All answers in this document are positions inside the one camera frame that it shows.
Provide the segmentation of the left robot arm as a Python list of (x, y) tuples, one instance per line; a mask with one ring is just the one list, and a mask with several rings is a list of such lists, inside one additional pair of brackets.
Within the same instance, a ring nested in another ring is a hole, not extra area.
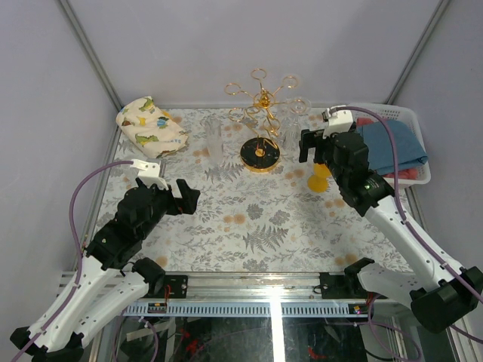
[(33, 361), (78, 361), (91, 340), (131, 303), (164, 292), (165, 271), (148, 257), (103, 297), (100, 291), (137, 254), (163, 216), (192, 215), (200, 192), (177, 180), (181, 196), (156, 184), (129, 189), (108, 221), (88, 245), (75, 277), (53, 305), (29, 327), (17, 328), (10, 341)]

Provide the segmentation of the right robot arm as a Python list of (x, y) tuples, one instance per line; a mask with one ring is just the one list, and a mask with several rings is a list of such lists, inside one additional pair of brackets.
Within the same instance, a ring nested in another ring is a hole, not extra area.
[(352, 297), (379, 293), (409, 308), (432, 333), (439, 333), (476, 309), (482, 273), (450, 257), (397, 203), (393, 187), (370, 170), (368, 147), (354, 132), (326, 137), (323, 130), (302, 130), (299, 161), (314, 149), (314, 162), (328, 167), (343, 200), (376, 226), (404, 257), (413, 276), (358, 262), (344, 278)]

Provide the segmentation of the gold wine glass rack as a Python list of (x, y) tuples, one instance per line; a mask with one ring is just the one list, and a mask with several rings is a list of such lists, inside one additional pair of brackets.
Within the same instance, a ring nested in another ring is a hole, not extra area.
[(299, 80), (294, 75), (287, 75), (276, 90), (270, 91), (263, 83), (267, 77), (265, 69), (253, 69), (250, 77), (258, 82), (259, 90), (256, 93), (245, 90), (235, 82), (224, 87), (225, 94), (232, 97), (244, 94), (251, 101), (248, 106), (230, 109), (228, 119), (244, 125), (254, 133), (254, 137), (245, 141), (240, 148), (242, 164), (253, 173), (268, 173), (278, 166), (281, 159), (281, 150), (277, 143), (281, 121), (275, 114), (275, 108), (286, 103), (278, 101), (277, 95), (282, 90), (297, 88)]

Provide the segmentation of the slim clear champagne flute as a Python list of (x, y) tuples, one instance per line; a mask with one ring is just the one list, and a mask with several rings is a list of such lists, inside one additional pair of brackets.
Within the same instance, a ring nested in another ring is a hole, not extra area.
[(281, 144), (286, 152), (295, 152), (300, 141), (300, 118), (307, 115), (311, 102), (304, 97), (295, 97), (286, 101), (282, 117)]

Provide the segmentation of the yellow plastic goblet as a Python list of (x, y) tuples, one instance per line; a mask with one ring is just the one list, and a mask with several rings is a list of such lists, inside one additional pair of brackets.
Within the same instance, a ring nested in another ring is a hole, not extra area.
[(313, 192), (321, 193), (328, 190), (328, 179), (331, 177), (331, 172), (325, 164), (313, 165), (313, 174), (308, 178), (307, 185)]

